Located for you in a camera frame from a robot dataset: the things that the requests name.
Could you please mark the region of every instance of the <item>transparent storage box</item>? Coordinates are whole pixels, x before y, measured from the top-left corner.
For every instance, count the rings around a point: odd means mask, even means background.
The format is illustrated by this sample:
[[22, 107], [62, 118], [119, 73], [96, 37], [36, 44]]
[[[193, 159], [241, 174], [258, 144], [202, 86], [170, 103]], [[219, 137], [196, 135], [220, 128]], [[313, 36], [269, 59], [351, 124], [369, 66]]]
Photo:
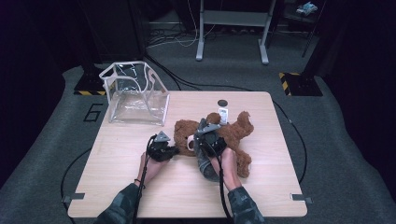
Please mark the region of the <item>transparent storage box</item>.
[[113, 63], [99, 77], [104, 81], [109, 122], [165, 124], [169, 91], [147, 63]]

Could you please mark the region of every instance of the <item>white tag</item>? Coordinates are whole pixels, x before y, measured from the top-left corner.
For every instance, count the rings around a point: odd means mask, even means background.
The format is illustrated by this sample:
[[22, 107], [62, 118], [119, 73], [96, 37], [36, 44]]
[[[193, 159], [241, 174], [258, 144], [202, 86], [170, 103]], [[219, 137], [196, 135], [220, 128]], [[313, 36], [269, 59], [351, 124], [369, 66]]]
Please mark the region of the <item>white tag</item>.
[[221, 116], [220, 124], [227, 124], [227, 122], [228, 122], [228, 109], [219, 108], [219, 114]]

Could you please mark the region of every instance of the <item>desk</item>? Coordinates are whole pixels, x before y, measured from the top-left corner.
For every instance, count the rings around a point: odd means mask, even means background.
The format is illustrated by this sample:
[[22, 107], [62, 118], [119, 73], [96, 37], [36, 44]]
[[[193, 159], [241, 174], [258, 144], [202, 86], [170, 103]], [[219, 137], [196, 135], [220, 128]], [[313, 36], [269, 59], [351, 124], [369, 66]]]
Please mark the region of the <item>desk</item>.
[[271, 0], [268, 12], [236, 12], [236, 11], [216, 11], [205, 10], [204, 0], [201, 0], [199, 42], [195, 59], [201, 61], [204, 55], [204, 24], [222, 25], [244, 25], [263, 27], [262, 39], [259, 39], [259, 49], [262, 56], [262, 63], [268, 64], [268, 55], [265, 48], [265, 39], [268, 35], [271, 19], [273, 17], [276, 0]]
[[[230, 122], [236, 121], [243, 110], [251, 116], [255, 129], [240, 143], [252, 158], [250, 176], [242, 179], [242, 183], [262, 214], [265, 217], [304, 216], [305, 203], [290, 198], [291, 193], [301, 194], [301, 190], [271, 96], [253, 91], [170, 91], [163, 127], [108, 123], [107, 111], [76, 189], [76, 193], [85, 193], [85, 197], [71, 202], [68, 215], [97, 217], [121, 189], [134, 182], [140, 156], [152, 135], [164, 131], [171, 138], [169, 146], [172, 146], [176, 121], [199, 121], [217, 112], [221, 99], [228, 102]], [[225, 217], [219, 183], [204, 179], [195, 157], [175, 156], [148, 183], [137, 216]]]

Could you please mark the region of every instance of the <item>person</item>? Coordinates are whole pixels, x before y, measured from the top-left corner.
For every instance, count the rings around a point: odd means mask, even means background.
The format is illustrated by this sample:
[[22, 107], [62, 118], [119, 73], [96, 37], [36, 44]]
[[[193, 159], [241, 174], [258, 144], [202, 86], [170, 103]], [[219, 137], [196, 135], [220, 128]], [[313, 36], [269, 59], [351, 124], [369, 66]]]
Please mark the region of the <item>person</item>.
[[[228, 199], [230, 201], [233, 221], [235, 224], [256, 224], [263, 223], [264, 218], [259, 211], [257, 204], [249, 196], [248, 192], [242, 186], [242, 183], [236, 173], [236, 155], [230, 148], [226, 147], [221, 155], [221, 167], [223, 169], [224, 185], [227, 188]], [[125, 189], [121, 190], [114, 198], [111, 205], [103, 211], [94, 221], [94, 224], [129, 224], [132, 221], [134, 205], [137, 200], [137, 193], [140, 186], [140, 180], [143, 174], [143, 168], [146, 159], [146, 152], [141, 156], [139, 173], [134, 183], [131, 183]], [[214, 171], [219, 174], [219, 162], [214, 158], [208, 158]], [[157, 175], [169, 161], [148, 160], [147, 173], [144, 184]]]

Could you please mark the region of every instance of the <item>person's left hand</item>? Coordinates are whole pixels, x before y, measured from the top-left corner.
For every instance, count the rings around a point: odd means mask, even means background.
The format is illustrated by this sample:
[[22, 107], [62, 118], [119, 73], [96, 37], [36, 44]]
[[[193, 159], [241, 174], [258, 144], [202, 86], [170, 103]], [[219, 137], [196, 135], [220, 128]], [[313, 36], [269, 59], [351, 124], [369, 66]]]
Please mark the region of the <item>person's left hand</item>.
[[[165, 166], [168, 161], [155, 161], [154, 159], [148, 158], [148, 169], [145, 176], [145, 185], [155, 176], [157, 175], [160, 170]], [[139, 174], [137, 176], [138, 180], [142, 179], [143, 169], [146, 163], [146, 152], [143, 152], [142, 156], [140, 157], [140, 167], [139, 167]], [[137, 186], [140, 185], [139, 181], [134, 182]]]

